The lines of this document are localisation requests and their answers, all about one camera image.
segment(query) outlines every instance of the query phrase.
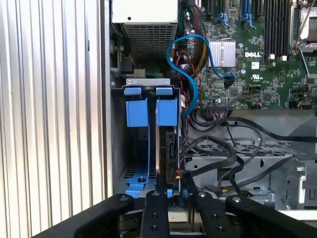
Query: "circuit board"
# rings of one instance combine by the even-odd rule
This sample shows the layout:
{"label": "circuit board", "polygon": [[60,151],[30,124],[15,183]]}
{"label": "circuit board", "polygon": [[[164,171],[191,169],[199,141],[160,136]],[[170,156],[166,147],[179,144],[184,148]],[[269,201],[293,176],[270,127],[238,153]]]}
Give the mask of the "circuit board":
{"label": "circuit board", "polygon": [[[204,5],[202,11],[205,15],[204,25],[209,41],[223,38],[235,40],[235,67],[220,68],[219,71],[233,73],[237,77],[231,87],[224,89],[223,81],[214,74],[207,63],[201,71],[203,85],[201,108],[216,104],[226,105],[230,99],[239,95],[249,95],[260,101],[263,109],[295,109],[298,102],[317,96],[317,79],[307,77],[300,56],[288,56],[287,61],[264,57],[265,18],[253,17],[253,25],[256,29],[241,22],[242,0],[225,1],[225,11],[231,29],[217,22],[215,14],[211,17],[207,16]],[[305,57],[305,60],[310,71],[316,73],[317,54]],[[235,109],[253,108],[251,101],[248,100],[237,102],[235,105]],[[317,108],[317,104],[312,101],[307,101],[303,105],[301,109]]]}

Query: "capacitor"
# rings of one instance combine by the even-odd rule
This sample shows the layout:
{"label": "capacitor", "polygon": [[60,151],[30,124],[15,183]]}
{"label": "capacitor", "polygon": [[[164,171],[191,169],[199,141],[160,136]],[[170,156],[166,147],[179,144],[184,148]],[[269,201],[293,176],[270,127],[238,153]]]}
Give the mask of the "capacitor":
{"label": "capacitor", "polygon": [[246,73],[247,73],[247,70],[245,68],[242,68],[239,70],[239,74],[241,77],[245,76]]}

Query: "white label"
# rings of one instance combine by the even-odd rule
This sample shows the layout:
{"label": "white label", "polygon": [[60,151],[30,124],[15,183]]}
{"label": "white label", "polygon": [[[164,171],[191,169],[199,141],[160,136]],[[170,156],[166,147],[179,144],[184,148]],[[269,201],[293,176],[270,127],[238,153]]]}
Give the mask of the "white label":
{"label": "white label", "polygon": [[253,74],[253,75],[252,75],[252,78],[253,78],[254,80],[263,79],[263,77],[261,77],[259,74]]}
{"label": "white label", "polygon": [[252,62],[251,69],[260,69],[260,62]]}
{"label": "white label", "polygon": [[261,58],[260,52],[245,52],[246,58]]}
{"label": "white label", "polygon": [[185,108],[186,104],[185,104],[185,96],[184,95],[180,95],[180,105]]}

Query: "pcie slot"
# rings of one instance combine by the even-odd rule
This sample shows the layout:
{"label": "pcie slot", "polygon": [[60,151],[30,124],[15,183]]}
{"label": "pcie slot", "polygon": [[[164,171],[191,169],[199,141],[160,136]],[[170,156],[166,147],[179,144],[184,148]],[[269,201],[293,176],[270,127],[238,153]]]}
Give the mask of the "pcie slot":
{"label": "pcie slot", "polygon": [[228,14],[225,12],[225,0],[216,1],[217,21],[222,22],[226,27],[231,28],[228,22]]}
{"label": "pcie slot", "polygon": [[246,22],[251,28],[256,29],[253,25],[252,0],[243,0],[242,2],[242,22]]}
{"label": "pcie slot", "polygon": [[265,3],[264,55],[287,60],[290,0],[267,0]]}
{"label": "pcie slot", "polygon": [[206,14],[208,17],[213,16],[214,0],[207,0]]}

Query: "mesh grill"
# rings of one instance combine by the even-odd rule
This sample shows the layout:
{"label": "mesh grill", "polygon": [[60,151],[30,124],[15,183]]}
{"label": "mesh grill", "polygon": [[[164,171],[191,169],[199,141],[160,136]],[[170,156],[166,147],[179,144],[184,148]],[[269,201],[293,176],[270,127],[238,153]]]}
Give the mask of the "mesh grill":
{"label": "mesh grill", "polygon": [[[276,156],[276,157],[285,157],[287,154],[292,154],[296,155],[299,152],[294,151],[290,148],[288,148],[289,144],[285,145],[263,145],[261,147],[261,150],[258,152],[257,156],[264,156],[264,157],[271,157],[271,156]],[[199,145],[201,149],[207,149],[207,150],[213,150],[213,151],[223,151],[227,152],[225,148],[219,145]],[[242,157],[250,157],[252,156],[253,152],[256,150],[257,145],[243,145],[239,144],[235,148],[235,151],[237,154],[243,155]],[[191,152],[193,156],[197,157],[210,157],[209,155],[206,155],[201,152],[197,152],[194,149]]]}
{"label": "mesh grill", "polygon": [[[123,178],[124,178],[124,179],[130,179],[130,178],[132,178],[132,177],[134,176],[135,169],[136,169],[136,165],[130,166],[130,167],[126,170],[126,172],[125,172]],[[151,169],[151,172],[150,172],[150,179],[155,179],[156,176],[157,176],[157,175],[156,175],[155,168],[152,168],[152,169]]]}
{"label": "mesh grill", "polygon": [[124,27],[139,58],[163,59],[168,45],[175,37],[177,24],[125,24]]}

